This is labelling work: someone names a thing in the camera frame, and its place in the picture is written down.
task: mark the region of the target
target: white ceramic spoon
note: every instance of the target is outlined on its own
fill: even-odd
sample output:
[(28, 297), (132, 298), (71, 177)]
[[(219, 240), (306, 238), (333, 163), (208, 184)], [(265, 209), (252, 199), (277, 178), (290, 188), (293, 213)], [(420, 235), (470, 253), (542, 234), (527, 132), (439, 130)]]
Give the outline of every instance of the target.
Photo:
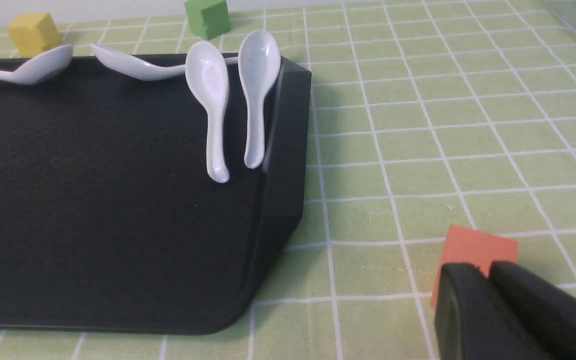
[(188, 87), (208, 115), (206, 170), (215, 182), (226, 183), (231, 178), (224, 160), (224, 115), (230, 92), (226, 61), (212, 43), (199, 41), (188, 50), (185, 66)]
[(57, 46), (28, 59), (15, 71), (0, 70), (0, 81), (19, 85), (38, 84), (61, 73), (72, 59), (72, 45)]
[[(143, 80), (144, 82), (153, 82), (155, 80), (164, 80), (180, 76), (186, 73), (185, 64), (176, 66), (157, 66), (148, 61), (139, 59), (125, 52), (115, 50), (114, 48), (91, 43), (94, 56), (106, 68), (117, 71), (131, 78)], [(227, 57), (226, 64), (237, 64), (237, 57)]]
[(266, 152), (264, 130), (264, 100), (273, 87), (281, 55), (273, 35), (265, 30), (250, 32), (239, 49), (239, 79), (247, 102), (247, 139), (244, 163), (250, 169), (258, 167)]

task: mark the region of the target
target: orange paper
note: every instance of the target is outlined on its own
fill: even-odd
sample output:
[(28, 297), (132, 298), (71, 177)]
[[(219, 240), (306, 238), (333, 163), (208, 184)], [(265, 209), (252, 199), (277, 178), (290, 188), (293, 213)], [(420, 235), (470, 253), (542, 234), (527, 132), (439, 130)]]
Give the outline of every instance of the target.
[(471, 228), (451, 225), (443, 246), (437, 276), (434, 279), (434, 289), (432, 290), (430, 306), (434, 308), (437, 305), (439, 275), (441, 275), (444, 264), (473, 264), (487, 278), (492, 262), (500, 260), (516, 263), (518, 255), (519, 243), (513, 239), (472, 230)]

